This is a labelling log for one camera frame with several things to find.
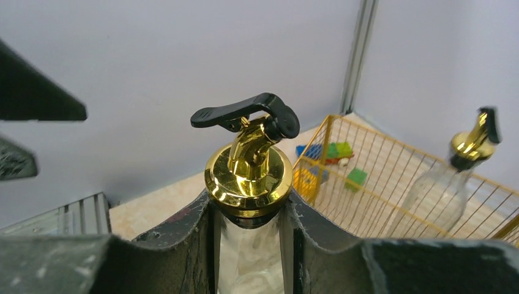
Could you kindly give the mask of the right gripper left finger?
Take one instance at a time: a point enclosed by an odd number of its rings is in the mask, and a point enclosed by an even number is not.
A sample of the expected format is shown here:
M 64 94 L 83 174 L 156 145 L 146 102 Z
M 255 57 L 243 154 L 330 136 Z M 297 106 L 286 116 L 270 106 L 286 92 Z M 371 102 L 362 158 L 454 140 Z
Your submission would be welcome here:
M 2 293 L 214 293 L 209 198 L 158 226 L 116 235 L 1 238 Z

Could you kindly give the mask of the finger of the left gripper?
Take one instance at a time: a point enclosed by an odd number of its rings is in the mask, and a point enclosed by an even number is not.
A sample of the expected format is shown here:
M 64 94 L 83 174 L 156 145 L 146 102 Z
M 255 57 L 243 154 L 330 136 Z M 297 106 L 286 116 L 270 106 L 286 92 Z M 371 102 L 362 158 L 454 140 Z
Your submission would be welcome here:
M 1 121 L 85 121 L 84 103 L 1 41 Z M 34 178 L 36 155 L 1 134 L 1 180 Z

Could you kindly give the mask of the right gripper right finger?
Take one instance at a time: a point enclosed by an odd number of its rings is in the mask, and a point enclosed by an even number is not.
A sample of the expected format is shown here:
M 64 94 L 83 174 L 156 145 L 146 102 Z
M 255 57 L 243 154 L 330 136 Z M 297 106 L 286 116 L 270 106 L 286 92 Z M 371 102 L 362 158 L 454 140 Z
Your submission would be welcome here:
M 292 191 L 280 218 L 288 293 L 517 293 L 502 241 L 359 238 Z

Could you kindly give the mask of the glass oil bottle dark liquid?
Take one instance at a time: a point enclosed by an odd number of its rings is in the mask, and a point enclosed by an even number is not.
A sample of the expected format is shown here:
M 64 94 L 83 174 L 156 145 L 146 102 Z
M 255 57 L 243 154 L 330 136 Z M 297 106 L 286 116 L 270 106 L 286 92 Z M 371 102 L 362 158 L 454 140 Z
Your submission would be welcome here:
M 500 144 L 497 108 L 479 108 L 471 131 L 450 141 L 445 162 L 421 174 L 398 209 L 387 235 L 391 238 L 442 238 L 461 219 L 468 202 L 468 180 Z

